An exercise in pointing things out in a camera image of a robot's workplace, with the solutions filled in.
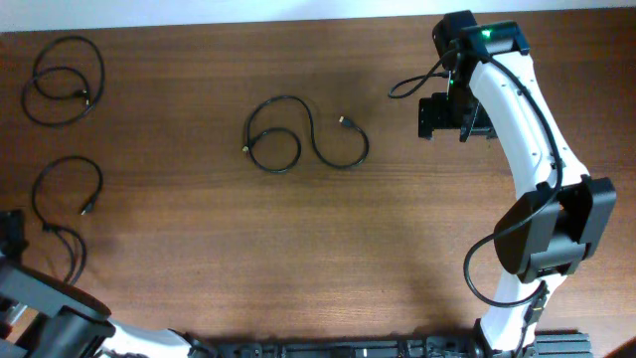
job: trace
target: wooden table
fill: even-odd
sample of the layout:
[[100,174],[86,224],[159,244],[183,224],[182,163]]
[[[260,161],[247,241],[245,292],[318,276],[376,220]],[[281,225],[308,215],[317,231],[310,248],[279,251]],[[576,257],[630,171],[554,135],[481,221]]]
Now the wooden table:
[[[106,89],[80,122],[31,123],[20,91],[38,52],[63,32],[4,34],[0,72],[0,207],[22,208],[31,247],[25,263],[57,277],[69,260],[30,208],[32,182],[50,161],[82,154],[101,165],[95,211],[77,208],[95,185],[68,164],[47,178],[40,205],[88,242],[79,287],[116,319],[204,337],[337,338],[470,327],[486,306],[464,282],[468,248],[515,202],[497,140],[459,143],[458,132],[417,138],[417,101],[389,100],[391,85],[436,61],[430,31],[440,19],[385,19],[73,31],[97,43]],[[515,19],[532,46],[543,94],[560,130],[594,177],[618,193],[595,257],[558,290],[541,329],[591,334],[596,354],[636,332],[636,12],[478,15]],[[62,46],[46,64],[76,66],[96,86],[94,55]],[[59,79],[76,89],[74,79]],[[246,117],[265,99],[307,99],[325,156],[345,162],[362,140],[340,128],[346,114],[371,138],[366,163],[337,171],[309,145],[296,103],[269,107],[254,129],[288,126],[302,139],[293,170],[272,175],[241,152]],[[41,115],[80,103],[29,97]],[[272,135],[268,164],[294,153]],[[472,265],[491,294],[500,265],[492,247]]]

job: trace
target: black plastic cover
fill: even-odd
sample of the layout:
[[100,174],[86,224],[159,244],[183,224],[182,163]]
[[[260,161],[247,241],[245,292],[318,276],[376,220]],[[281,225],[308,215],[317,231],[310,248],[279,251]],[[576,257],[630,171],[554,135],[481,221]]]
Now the black plastic cover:
[[[542,186],[524,194],[497,223],[495,232],[520,222],[534,213],[549,197]],[[608,178],[563,188],[556,201],[519,230],[495,240],[495,250],[504,269],[528,283],[553,272],[572,274],[578,264],[596,251],[616,202]]]

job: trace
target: black wire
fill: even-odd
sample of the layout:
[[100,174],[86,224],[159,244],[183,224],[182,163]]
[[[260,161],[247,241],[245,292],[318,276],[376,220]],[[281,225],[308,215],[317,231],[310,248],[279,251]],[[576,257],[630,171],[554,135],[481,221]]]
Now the black wire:
[[[302,106],[305,108],[305,110],[307,111],[307,117],[309,118],[309,125],[311,127],[311,146],[314,149],[314,152],[316,153],[316,156],[318,156],[318,159],[320,159],[321,162],[329,165],[332,168],[336,168],[336,169],[348,169],[351,167],[355,167],[358,166],[360,164],[362,164],[362,162],[365,161],[365,159],[367,158],[367,155],[369,154],[369,138],[367,137],[367,134],[365,133],[364,130],[362,130],[362,128],[360,128],[358,125],[356,125],[351,119],[348,118],[341,118],[341,123],[343,124],[343,126],[349,127],[349,128],[353,128],[356,129],[361,135],[362,138],[365,141],[365,149],[363,150],[363,153],[360,155],[360,157],[358,159],[356,159],[354,162],[351,162],[349,164],[334,164],[332,162],[330,162],[329,160],[327,160],[318,150],[318,146],[316,145],[316,138],[314,135],[314,120],[313,120],[313,116],[311,115],[311,110],[309,110],[309,106],[307,105],[307,103],[305,103],[304,100],[300,99],[299,97],[295,96],[295,95],[279,95],[273,98],[270,98],[268,100],[266,100],[265,102],[261,103],[249,116],[249,118],[247,119],[247,122],[245,124],[245,132],[244,132],[244,140],[245,140],[245,146],[243,147],[243,151],[246,151],[247,154],[249,155],[249,157],[251,158],[251,161],[254,162],[254,164],[269,173],[284,173],[287,170],[293,168],[296,163],[298,163],[298,159],[300,158],[300,152],[301,152],[301,145],[300,145],[300,138],[298,138],[298,136],[296,135],[296,133],[294,133],[293,131],[287,129],[287,128],[283,128],[283,127],[271,127],[268,128],[264,131],[262,131],[261,133],[257,134],[255,137],[251,137],[250,135],[250,127],[251,127],[251,123],[254,121],[254,119],[256,118],[256,115],[266,106],[281,100],[281,99],[293,99],[293,100],[297,100],[300,102],[300,104],[302,104]],[[285,165],[282,168],[276,168],[276,169],[272,169],[272,168],[268,168],[262,164],[260,164],[258,162],[258,160],[256,160],[256,158],[254,157],[253,154],[253,148],[256,145],[256,143],[261,140],[265,135],[273,133],[273,132],[282,132],[282,133],[287,133],[289,135],[291,135],[291,137],[296,141],[296,155],[294,156],[294,158],[291,160],[291,162],[289,162],[289,164]]]
[[[437,63],[435,63],[435,65],[433,65],[432,68],[430,68],[430,70],[428,71],[428,74],[423,75],[423,76],[416,76],[414,78],[410,78],[404,81],[400,81],[398,82],[395,86],[391,87],[391,89],[389,89],[389,98],[392,99],[402,99],[402,98],[406,98],[408,96],[410,96],[411,94],[415,93],[417,90],[419,90],[420,87],[424,86],[424,84],[426,83],[426,81],[428,81],[428,79],[433,78],[433,77],[442,77],[442,78],[447,78],[448,77],[448,73],[435,73],[435,70],[437,70],[437,68],[439,66],[441,66],[441,64],[450,59],[453,56],[456,56],[459,53],[459,50],[454,49],[454,50],[450,50],[448,52],[446,52],[444,55],[442,55],[439,58],[439,61],[437,61]],[[394,91],[396,91],[398,88],[402,87],[403,85],[409,84],[411,82],[420,80],[419,83],[417,83],[417,85],[415,85],[412,89],[409,89],[406,93],[403,94],[394,94]]]
[[553,157],[555,159],[556,183],[555,183],[555,187],[552,189],[552,192],[551,192],[550,196],[544,202],[544,204],[541,207],[539,207],[535,212],[533,212],[528,217],[526,217],[524,220],[521,220],[518,223],[506,228],[505,230],[502,230],[502,231],[500,231],[498,233],[493,233],[493,234],[483,238],[482,240],[478,241],[475,245],[473,245],[470,248],[470,250],[466,254],[466,257],[464,258],[464,267],[463,267],[464,268],[464,278],[466,280],[466,283],[468,284],[468,288],[473,292],[473,294],[475,294],[475,296],[477,296],[477,298],[479,298],[482,302],[487,303],[487,304],[489,304],[491,306],[495,306],[495,307],[500,307],[500,308],[517,307],[517,306],[524,305],[524,304],[527,304],[527,303],[531,302],[533,299],[535,299],[540,294],[542,294],[543,290],[545,289],[545,283],[542,282],[539,285],[539,287],[531,295],[529,295],[528,297],[526,297],[524,299],[521,299],[521,300],[518,300],[518,301],[514,301],[514,302],[499,302],[499,301],[495,301],[495,300],[492,300],[492,299],[484,296],[477,289],[477,287],[475,287],[472,279],[470,278],[470,270],[469,270],[469,268],[470,268],[470,260],[472,259],[472,257],[475,254],[475,252],[477,252],[477,250],[479,250],[479,248],[481,248],[482,246],[486,245],[487,243],[489,243],[489,242],[491,242],[493,240],[497,240],[497,239],[506,237],[507,235],[511,234],[512,232],[514,232],[516,230],[519,230],[521,227],[523,227],[524,225],[528,224],[538,213],[540,213],[543,209],[545,209],[557,197],[557,194],[560,191],[560,188],[561,188],[561,185],[562,185],[562,181],[563,181],[563,164],[561,162],[560,155],[558,153],[557,142],[555,141],[555,137],[554,137],[554,135],[553,135],[553,133],[552,133],[552,131],[550,129],[550,124],[546,120],[546,117],[544,116],[544,113],[541,111],[541,109],[539,108],[539,105],[535,102],[535,100],[533,99],[533,97],[530,94],[530,92],[528,91],[528,89],[521,83],[521,81],[517,78],[517,76],[515,76],[510,70],[508,70],[508,68],[506,68],[503,64],[501,64],[500,62],[498,62],[497,60],[493,59],[490,56],[482,55],[482,54],[479,54],[477,52],[470,51],[470,50],[454,49],[454,50],[451,50],[451,51],[445,53],[443,56],[441,56],[439,61],[433,66],[433,68],[428,72],[428,74],[426,76],[420,77],[421,81],[417,85],[415,85],[415,87],[413,89],[409,90],[405,94],[393,95],[393,92],[397,88],[399,88],[400,86],[402,86],[402,85],[404,85],[404,84],[406,84],[408,82],[414,81],[413,79],[405,80],[405,81],[402,81],[402,82],[398,83],[397,85],[393,86],[389,90],[389,97],[390,98],[405,98],[405,97],[415,93],[415,91],[417,89],[419,89],[421,86],[424,85],[426,80],[428,80],[428,78],[430,77],[430,74],[432,74],[435,71],[435,69],[441,65],[441,63],[443,61],[445,61],[446,59],[449,59],[451,56],[457,56],[459,54],[466,54],[468,56],[475,57],[475,58],[477,58],[477,59],[479,59],[479,60],[481,60],[483,62],[492,63],[501,72],[503,72],[515,84],[515,86],[517,86],[517,89],[526,97],[526,100],[528,101],[528,103],[530,104],[531,108],[533,109],[533,111],[535,112],[537,117],[539,118],[539,121],[541,122],[542,127],[544,128],[544,132],[546,134],[546,138],[548,139],[548,142],[550,144],[550,148],[551,148]]
[[[90,97],[90,88],[88,85],[88,81],[86,80],[86,77],[84,75],[81,74],[81,72],[79,72],[76,69],[70,68],[70,67],[53,67],[53,68],[48,68],[48,69],[44,69],[42,71],[38,72],[38,66],[40,65],[40,62],[42,61],[42,59],[44,58],[44,56],[50,51],[52,50],[55,46],[64,43],[64,42],[68,42],[68,41],[80,41],[80,42],[84,42],[87,43],[89,46],[92,47],[92,49],[94,50],[96,56],[97,56],[97,60],[99,61],[99,87],[97,88],[97,93],[95,94],[95,96],[93,98]],[[65,94],[65,95],[53,95],[53,94],[49,94],[46,91],[44,91],[40,85],[38,84],[38,80],[40,80],[41,78],[45,77],[46,75],[49,75],[53,72],[59,72],[59,71],[66,71],[66,72],[70,72],[76,76],[78,76],[83,85],[84,85],[84,89],[79,89],[79,90],[75,90],[69,94]],[[104,88],[104,82],[105,82],[105,68],[104,68],[104,63],[103,63],[103,58],[101,57],[101,53],[99,52],[99,49],[97,48],[97,45],[94,44],[91,40],[82,37],[82,36],[65,36],[65,37],[61,37],[58,38],[57,40],[53,41],[52,43],[50,43],[49,45],[47,45],[47,47],[44,48],[44,50],[42,50],[42,52],[40,52],[40,54],[38,55],[38,57],[36,58],[36,61],[33,64],[33,75],[31,76],[31,78],[25,83],[24,87],[22,88],[22,96],[20,98],[20,103],[22,104],[22,109],[24,111],[24,113],[27,115],[27,117],[29,119],[31,119],[33,122],[40,124],[40,125],[44,125],[47,127],[62,127],[65,125],[69,125],[72,124],[82,118],[84,118],[89,112],[91,112],[95,106],[97,105],[97,103],[99,102],[99,100],[101,99],[101,95],[103,94],[103,88]],[[31,87],[35,87],[35,89],[45,98],[50,99],[50,100],[66,100],[66,99],[72,99],[72,98],[83,98],[86,101],[86,108],[78,115],[75,115],[69,119],[66,120],[62,120],[62,121],[57,121],[57,122],[47,122],[47,121],[41,121],[40,119],[36,118],[28,109],[27,107],[27,93],[29,92],[29,90],[31,89]]]
[[519,340],[519,343],[517,344],[517,348],[515,349],[515,354],[513,355],[513,358],[518,358],[519,353],[521,353],[522,348],[524,348],[526,333],[528,333],[528,324],[524,324],[524,326],[521,328],[521,339]]
[[[44,178],[47,176],[47,174],[49,174],[59,164],[72,161],[72,160],[78,160],[78,161],[88,163],[97,172],[97,187],[95,191],[92,194],[90,194],[90,196],[88,197],[88,200],[85,202],[85,204],[81,208],[82,214],[89,213],[93,209],[94,204],[97,201],[97,197],[99,196],[99,193],[101,192],[101,188],[103,187],[103,174],[101,173],[101,169],[99,168],[97,163],[95,163],[91,159],[88,159],[86,157],[79,156],[79,155],[70,155],[70,156],[65,156],[65,157],[56,159],[53,162],[47,164],[47,166],[40,172],[40,174],[38,174],[38,177],[36,178],[35,182],[33,183],[33,187],[31,188],[31,206],[33,208],[33,212],[36,214],[38,219],[40,219],[40,221],[42,222],[42,230],[48,233],[55,234],[58,237],[58,239],[60,239],[62,244],[65,246],[67,251],[69,252],[69,257],[71,258],[71,267],[69,269],[69,272],[64,278],[64,282],[67,282],[69,284],[75,284],[78,281],[78,279],[80,279],[81,273],[83,272],[86,266],[86,259],[87,259],[86,242],[77,231],[69,227],[51,223],[48,220],[46,220],[44,216],[42,215],[42,213],[40,212],[40,210],[38,209],[36,196],[38,193],[38,189],[42,185],[42,182],[44,181]],[[74,252],[71,245],[69,244],[69,242],[64,238],[64,236],[62,236],[62,233],[71,235],[79,243],[80,255],[79,255],[79,266],[77,267],[77,271],[76,271],[76,265],[78,260],[77,255]]]

